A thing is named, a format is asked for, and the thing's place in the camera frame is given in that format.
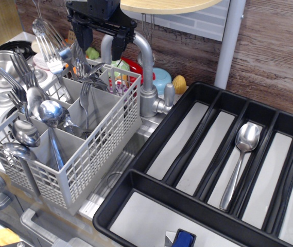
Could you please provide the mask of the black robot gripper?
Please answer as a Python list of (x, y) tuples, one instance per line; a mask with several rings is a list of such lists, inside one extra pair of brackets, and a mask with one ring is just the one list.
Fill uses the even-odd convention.
[(66, 1), (68, 20), (83, 51), (93, 42), (93, 31), (113, 36), (112, 61), (121, 58), (130, 39), (134, 38), (136, 22), (120, 8), (120, 1)]

